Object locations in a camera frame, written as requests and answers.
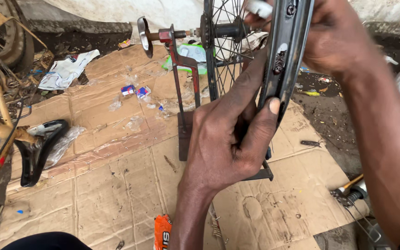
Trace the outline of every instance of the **white paper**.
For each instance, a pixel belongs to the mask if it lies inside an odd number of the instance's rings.
[[[83,72],[86,65],[95,57],[99,56],[98,49],[90,52],[73,55],[76,61],[71,59],[55,61],[49,73],[46,74],[38,88],[44,90],[66,89],[75,78],[78,78]]]

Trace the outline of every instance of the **cable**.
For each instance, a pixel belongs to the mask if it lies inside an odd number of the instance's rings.
[[[3,150],[4,150],[5,146],[7,145],[8,141],[12,137],[12,135],[13,135],[15,129],[16,129],[16,126],[18,126],[19,119],[21,118],[21,114],[23,112],[24,99],[21,98],[19,101],[21,101],[21,109],[19,109],[19,114],[18,114],[18,117],[16,119],[16,122],[13,124],[12,131],[10,132],[9,136],[7,137],[6,141],[4,142],[3,146],[0,149],[0,155],[3,152]]]

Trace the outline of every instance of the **orange packet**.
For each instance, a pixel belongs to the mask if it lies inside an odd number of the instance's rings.
[[[172,222],[169,215],[158,215],[154,219],[154,250],[166,250],[169,244],[169,234],[172,229]]]

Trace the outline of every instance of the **cardboard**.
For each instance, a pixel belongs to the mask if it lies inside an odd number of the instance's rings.
[[[152,103],[155,93],[159,99],[170,99],[171,92],[165,90],[174,85],[172,73],[164,75],[160,68],[166,55],[161,46],[154,48],[152,60],[140,46],[113,52],[86,67],[88,85],[69,88],[32,107],[20,125],[66,119],[86,131],[31,188],[19,185],[21,164],[15,152],[0,248],[48,231],[73,234],[94,250],[114,249],[122,240],[123,249],[152,248],[153,219],[164,213],[174,218],[177,185],[185,167],[178,161],[176,116],[156,116],[157,108],[148,108],[135,95],[121,97],[118,110],[109,112],[108,106],[131,79],[152,90]],[[179,73],[186,91],[192,82],[185,72]],[[200,89],[203,86],[205,78],[200,79]],[[300,144],[300,140],[322,140],[302,112],[291,102],[272,140],[272,182],[240,182],[215,197],[204,229],[205,249],[313,249],[314,234],[353,221],[329,194],[348,181],[343,171],[324,144],[322,148]],[[144,122],[131,131],[125,125],[137,115]],[[363,201],[356,205],[368,213]]]

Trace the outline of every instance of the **black pants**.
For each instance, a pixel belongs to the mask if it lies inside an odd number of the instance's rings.
[[[91,250],[77,237],[63,232],[35,234],[14,241],[2,250]]]

